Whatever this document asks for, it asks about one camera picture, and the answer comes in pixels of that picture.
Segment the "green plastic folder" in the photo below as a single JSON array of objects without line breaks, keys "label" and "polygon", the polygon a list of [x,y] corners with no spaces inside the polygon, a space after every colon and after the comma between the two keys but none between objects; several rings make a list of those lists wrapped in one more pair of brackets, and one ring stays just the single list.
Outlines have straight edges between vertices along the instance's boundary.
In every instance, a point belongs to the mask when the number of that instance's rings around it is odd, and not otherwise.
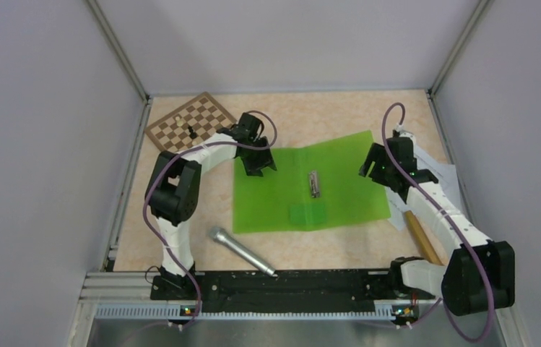
[{"label": "green plastic folder", "polygon": [[[277,170],[247,176],[234,162],[236,234],[317,231],[390,217],[384,186],[359,175],[373,144],[371,131],[302,148],[273,148]],[[317,171],[321,196],[312,198],[308,174]]]}]

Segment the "metal folder clip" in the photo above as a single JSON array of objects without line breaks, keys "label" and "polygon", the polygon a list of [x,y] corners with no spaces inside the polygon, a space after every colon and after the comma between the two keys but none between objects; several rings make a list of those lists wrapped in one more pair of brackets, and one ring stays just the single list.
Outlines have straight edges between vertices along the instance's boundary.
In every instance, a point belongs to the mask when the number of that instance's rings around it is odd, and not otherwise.
[{"label": "metal folder clip", "polygon": [[317,171],[311,171],[308,174],[308,183],[312,198],[319,198],[321,196],[321,191],[319,187],[319,176]]}]

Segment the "white paper files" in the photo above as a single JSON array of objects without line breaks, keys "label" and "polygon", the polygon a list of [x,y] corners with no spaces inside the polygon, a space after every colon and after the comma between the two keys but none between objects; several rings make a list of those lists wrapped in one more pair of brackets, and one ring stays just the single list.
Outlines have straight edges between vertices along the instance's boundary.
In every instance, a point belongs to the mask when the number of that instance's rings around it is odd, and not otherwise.
[{"label": "white paper files", "polygon": [[[418,145],[414,145],[414,156],[417,159],[417,167],[419,169],[429,169],[438,179],[439,184],[451,203],[459,210],[463,211],[464,208],[462,205],[462,196],[459,189],[456,166],[439,163]],[[409,210],[409,208],[398,194],[388,187],[386,187],[385,190],[391,214],[388,221],[398,231],[402,231],[406,228],[403,213]]]}]

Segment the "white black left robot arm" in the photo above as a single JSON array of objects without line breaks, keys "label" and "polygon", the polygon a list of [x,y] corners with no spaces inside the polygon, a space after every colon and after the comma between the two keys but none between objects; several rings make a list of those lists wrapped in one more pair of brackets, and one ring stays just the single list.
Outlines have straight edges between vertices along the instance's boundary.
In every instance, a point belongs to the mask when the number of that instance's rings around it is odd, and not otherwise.
[{"label": "white black left robot arm", "polygon": [[276,140],[263,135],[267,124],[273,132],[277,131],[265,113],[247,111],[236,124],[217,130],[198,145],[177,153],[162,151],[158,155],[144,194],[142,215],[162,244],[160,278],[177,298],[190,297],[196,287],[189,220],[198,205],[203,175],[236,158],[241,159],[247,176],[262,176],[265,168],[275,170],[271,147]]}]

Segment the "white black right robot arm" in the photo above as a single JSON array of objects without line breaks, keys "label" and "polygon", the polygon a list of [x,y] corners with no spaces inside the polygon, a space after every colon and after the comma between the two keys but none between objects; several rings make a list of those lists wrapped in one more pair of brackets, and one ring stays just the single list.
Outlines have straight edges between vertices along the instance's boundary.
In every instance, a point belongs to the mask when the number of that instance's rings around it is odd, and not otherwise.
[{"label": "white black right robot arm", "polygon": [[387,287],[393,296],[406,298],[419,289],[442,298],[456,316],[484,312],[489,300],[496,309],[514,305],[513,247],[478,230],[447,197],[434,172],[418,168],[411,137],[395,132],[385,145],[372,144],[359,174],[399,196],[449,256],[447,265],[419,257],[392,261]]}]

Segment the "black chess piece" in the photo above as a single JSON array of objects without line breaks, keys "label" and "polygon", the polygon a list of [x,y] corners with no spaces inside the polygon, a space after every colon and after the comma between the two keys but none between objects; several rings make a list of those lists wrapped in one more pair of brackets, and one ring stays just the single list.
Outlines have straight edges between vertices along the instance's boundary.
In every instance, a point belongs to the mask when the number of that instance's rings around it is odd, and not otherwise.
[{"label": "black chess piece", "polygon": [[191,139],[197,138],[197,133],[194,131],[192,126],[188,126],[189,136]]}]

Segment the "wooden chessboard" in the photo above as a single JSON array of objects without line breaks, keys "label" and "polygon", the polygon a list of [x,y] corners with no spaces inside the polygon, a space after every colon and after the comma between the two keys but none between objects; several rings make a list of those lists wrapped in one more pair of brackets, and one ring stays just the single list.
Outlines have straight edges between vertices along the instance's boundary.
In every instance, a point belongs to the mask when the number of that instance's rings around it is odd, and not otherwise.
[{"label": "wooden chessboard", "polygon": [[144,133],[160,151],[177,153],[208,140],[237,120],[209,93],[203,92],[147,125]]}]

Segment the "silver microphone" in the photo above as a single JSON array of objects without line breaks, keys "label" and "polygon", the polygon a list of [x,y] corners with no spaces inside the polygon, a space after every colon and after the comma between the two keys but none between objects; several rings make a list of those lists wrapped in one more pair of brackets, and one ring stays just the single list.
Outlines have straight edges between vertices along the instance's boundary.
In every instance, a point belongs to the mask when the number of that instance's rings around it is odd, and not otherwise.
[{"label": "silver microphone", "polygon": [[276,269],[257,253],[250,250],[244,244],[231,236],[224,228],[215,226],[209,230],[209,237],[216,243],[223,245],[232,253],[238,255],[241,259],[255,267],[260,272],[268,276],[275,276]]}]

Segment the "wooden rolling pin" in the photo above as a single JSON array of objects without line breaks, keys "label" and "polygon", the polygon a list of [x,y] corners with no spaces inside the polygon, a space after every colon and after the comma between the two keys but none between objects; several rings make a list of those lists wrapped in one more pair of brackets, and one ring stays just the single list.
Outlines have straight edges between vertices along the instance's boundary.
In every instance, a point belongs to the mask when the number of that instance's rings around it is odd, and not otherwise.
[{"label": "wooden rolling pin", "polygon": [[441,258],[431,244],[430,239],[416,215],[408,210],[403,213],[403,216],[407,230],[410,232],[410,235],[423,258],[434,265],[443,265]]}]

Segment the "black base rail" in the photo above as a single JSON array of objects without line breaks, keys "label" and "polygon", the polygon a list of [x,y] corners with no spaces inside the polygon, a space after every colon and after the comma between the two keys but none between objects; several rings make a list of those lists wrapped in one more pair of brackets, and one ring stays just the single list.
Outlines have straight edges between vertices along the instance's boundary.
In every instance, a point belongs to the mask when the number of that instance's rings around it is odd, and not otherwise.
[{"label": "black base rail", "polygon": [[417,289],[397,288],[385,269],[252,270],[196,272],[180,278],[162,271],[152,281],[152,300],[200,300],[203,313],[372,313],[382,300],[432,299]]}]

